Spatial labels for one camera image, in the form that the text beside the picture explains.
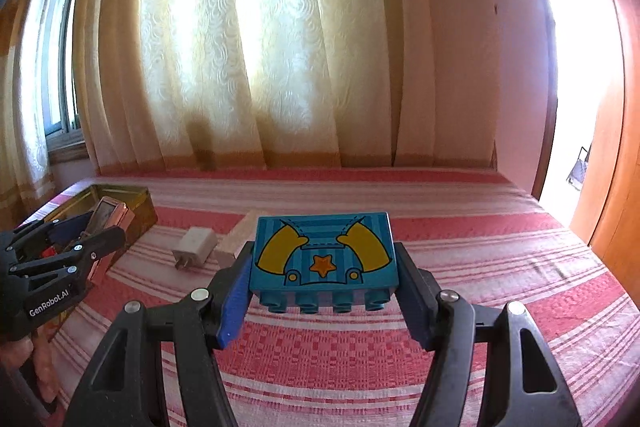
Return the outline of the person's left hand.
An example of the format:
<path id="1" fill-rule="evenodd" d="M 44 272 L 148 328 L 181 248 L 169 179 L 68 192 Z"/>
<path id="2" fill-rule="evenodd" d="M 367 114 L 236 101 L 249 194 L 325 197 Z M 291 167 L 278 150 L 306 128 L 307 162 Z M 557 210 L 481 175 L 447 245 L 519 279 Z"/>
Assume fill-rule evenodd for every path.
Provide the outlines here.
<path id="1" fill-rule="evenodd" d="M 60 384 L 43 326 L 20 340 L 6 341 L 1 345 L 1 366 L 8 372 L 16 371 L 28 360 L 34 362 L 36 384 L 43 402 L 51 404 L 58 395 Z"/>

